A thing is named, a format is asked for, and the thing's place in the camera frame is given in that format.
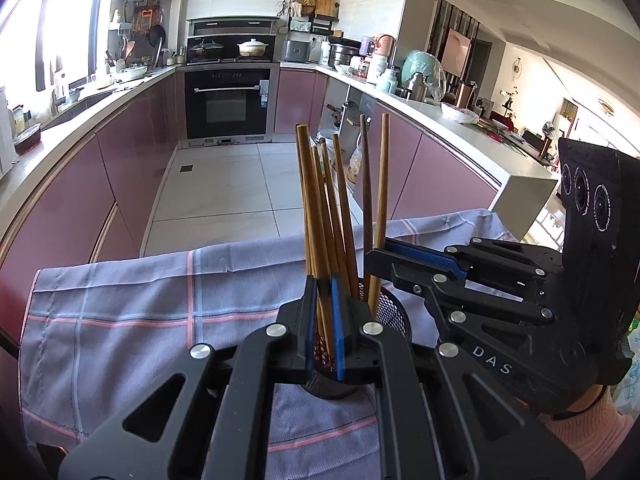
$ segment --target purple plaid cloth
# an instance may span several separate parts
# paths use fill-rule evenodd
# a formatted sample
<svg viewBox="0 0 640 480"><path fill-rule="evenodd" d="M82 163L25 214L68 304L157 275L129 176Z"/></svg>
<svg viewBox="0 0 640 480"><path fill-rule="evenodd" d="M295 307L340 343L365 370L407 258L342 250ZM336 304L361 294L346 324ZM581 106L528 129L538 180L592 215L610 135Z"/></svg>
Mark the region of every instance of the purple plaid cloth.
<svg viewBox="0 0 640 480"><path fill-rule="evenodd" d="M355 232L362 275L362 230ZM485 210L389 222L387 234L443 250L473 236L512 239ZM196 342L226 348L302 296L302 236L205 247L126 262L42 270L20 347L20 402L29 446L72 449ZM433 346L433 319L395 290L414 342ZM274 394L268 479L380 476L371 388L317 399L297 385Z"/></svg>

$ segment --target white countertop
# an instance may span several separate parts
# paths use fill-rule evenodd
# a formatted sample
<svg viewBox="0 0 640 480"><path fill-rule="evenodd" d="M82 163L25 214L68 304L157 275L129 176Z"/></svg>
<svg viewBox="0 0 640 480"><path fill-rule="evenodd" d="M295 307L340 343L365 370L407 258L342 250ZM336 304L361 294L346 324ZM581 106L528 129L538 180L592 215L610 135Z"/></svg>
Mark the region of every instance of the white countertop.
<svg viewBox="0 0 640 480"><path fill-rule="evenodd" d="M140 92L174 71L175 67L163 68L145 78L102 90L85 86L81 91L81 98L109 90L115 91L70 121L43 131L40 143L21 155L20 162L14 164L9 173L0 179L0 239L40 181L78 140Z"/></svg>
<svg viewBox="0 0 640 480"><path fill-rule="evenodd" d="M366 83L362 78L343 76L327 66L315 63L281 62L280 67L316 70L357 88L415 121L415 123L428 128L446 143L464 153L502 184L505 184L512 176L543 180L558 180L559 178L555 173L546 170L530 156L512 150L486 136L476 128L446 120L442 117L440 107L416 101L407 101L395 95L386 94L376 90L375 86Z"/></svg>

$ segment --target oven door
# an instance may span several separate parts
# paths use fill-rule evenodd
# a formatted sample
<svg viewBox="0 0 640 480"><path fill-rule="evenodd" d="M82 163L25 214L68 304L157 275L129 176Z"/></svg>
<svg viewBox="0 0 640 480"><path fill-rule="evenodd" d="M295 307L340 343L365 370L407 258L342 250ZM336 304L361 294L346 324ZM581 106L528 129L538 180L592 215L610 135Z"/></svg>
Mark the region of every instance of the oven door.
<svg viewBox="0 0 640 480"><path fill-rule="evenodd" d="M187 72L187 138L263 136L270 72L246 67Z"/></svg>

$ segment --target camera lens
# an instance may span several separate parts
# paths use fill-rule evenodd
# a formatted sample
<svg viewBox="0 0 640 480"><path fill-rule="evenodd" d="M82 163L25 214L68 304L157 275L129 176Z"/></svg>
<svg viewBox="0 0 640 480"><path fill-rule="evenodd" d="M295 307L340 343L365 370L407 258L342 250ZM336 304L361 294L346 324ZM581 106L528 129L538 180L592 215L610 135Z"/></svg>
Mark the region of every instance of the camera lens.
<svg viewBox="0 0 640 480"><path fill-rule="evenodd" d="M596 221L598 231L605 231L609 227L611 216L611 204L609 202L609 192L607 188L600 184L593 194L593 217Z"/></svg>
<svg viewBox="0 0 640 480"><path fill-rule="evenodd" d="M562 190L566 195L571 193L571 171L566 164L562 167Z"/></svg>
<svg viewBox="0 0 640 480"><path fill-rule="evenodd" d="M589 207L589 181L583 170L575 170L575 205L583 215Z"/></svg>

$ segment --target pink sleeve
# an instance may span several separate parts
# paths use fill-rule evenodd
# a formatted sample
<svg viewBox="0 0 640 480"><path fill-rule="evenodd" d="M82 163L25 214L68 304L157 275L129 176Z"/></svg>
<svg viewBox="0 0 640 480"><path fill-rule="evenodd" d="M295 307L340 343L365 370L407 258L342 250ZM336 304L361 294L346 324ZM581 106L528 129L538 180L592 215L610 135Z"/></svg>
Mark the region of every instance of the pink sleeve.
<svg viewBox="0 0 640 480"><path fill-rule="evenodd" d="M607 389L589 411L566 420L550 420L546 427L580 458L589 479L612 457L633 424L633 417L616 411Z"/></svg>

